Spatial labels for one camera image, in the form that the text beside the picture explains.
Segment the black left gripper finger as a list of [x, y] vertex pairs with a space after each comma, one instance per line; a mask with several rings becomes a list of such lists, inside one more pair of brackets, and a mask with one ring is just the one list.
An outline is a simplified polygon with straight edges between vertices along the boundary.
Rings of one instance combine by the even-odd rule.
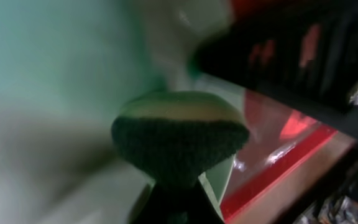
[[165, 190], [156, 184], [133, 211], [135, 224], [223, 224], [200, 182], [191, 189]]

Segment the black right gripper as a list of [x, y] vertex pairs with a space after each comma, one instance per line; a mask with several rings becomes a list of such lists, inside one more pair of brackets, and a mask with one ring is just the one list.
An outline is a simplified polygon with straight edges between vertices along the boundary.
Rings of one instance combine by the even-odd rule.
[[231, 1], [193, 65], [358, 140], [358, 0]]

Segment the green yellow sponge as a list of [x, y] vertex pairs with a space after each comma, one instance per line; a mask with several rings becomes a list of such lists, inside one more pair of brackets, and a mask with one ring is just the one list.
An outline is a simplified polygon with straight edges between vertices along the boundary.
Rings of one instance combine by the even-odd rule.
[[118, 153], [166, 189], [192, 188], [249, 138], [235, 107], [199, 91], [138, 98], [113, 121], [111, 134]]

